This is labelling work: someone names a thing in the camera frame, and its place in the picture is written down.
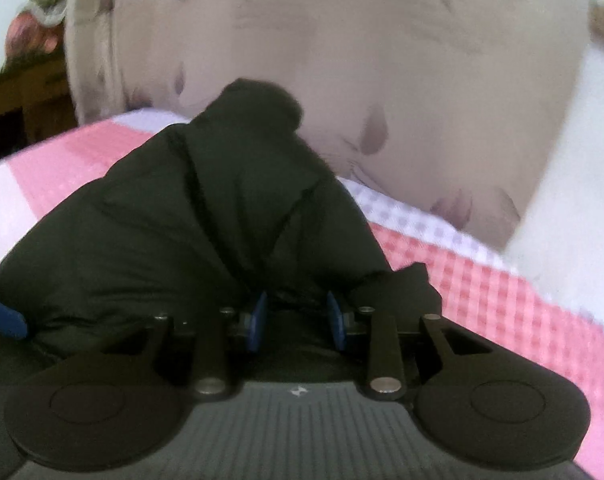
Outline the dark wooden cabinet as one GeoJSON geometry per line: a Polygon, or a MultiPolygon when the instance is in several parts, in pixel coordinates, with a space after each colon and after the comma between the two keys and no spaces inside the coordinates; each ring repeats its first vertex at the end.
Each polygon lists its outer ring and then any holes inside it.
{"type": "Polygon", "coordinates": [[[0,159],[76,126],[63,53],[0,72],[0,159]]]}

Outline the black jacket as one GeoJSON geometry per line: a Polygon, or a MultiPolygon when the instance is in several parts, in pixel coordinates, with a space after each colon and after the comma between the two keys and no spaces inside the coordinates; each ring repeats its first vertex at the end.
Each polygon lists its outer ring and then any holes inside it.
{"type": "Polygon", "coordinates": [[[427,268],[393,270],[355,200],[299,137],[302,109],[239,79],[187,124],[167,127],[44,216],[0,262],[0,304],[23,315],[47,362],[164,314],[197,326],[265,292],[247,378],[341,382],[328,295],[416,332],[442,299],[427,268]]]}

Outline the pink purple checked bed blanket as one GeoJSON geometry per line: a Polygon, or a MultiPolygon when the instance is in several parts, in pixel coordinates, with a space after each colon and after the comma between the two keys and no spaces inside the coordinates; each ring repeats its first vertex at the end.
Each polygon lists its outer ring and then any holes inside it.
{"type": "MultiPolygon", "coordinates": [[[[0,260],[52,208],[181,116],[138,110],[0,160],[0,260]]],[[[427,263],[454,322],[574,380],[592,410],[576,461],[604,479],[604,328],[543,299],[519,273],[443,220],[345,180],[392,266],[427,263]]]]}

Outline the beige tulip print curtain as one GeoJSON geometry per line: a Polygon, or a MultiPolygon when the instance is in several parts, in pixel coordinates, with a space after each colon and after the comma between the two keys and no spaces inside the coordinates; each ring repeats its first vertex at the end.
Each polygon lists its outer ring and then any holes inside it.
{"type": "Polygon", "coordinates": [[[192,117],[239,78],[300,103],[336,174],[503,249],[544,177],[588,0],[68,0],[83,124],[192,117]]]}

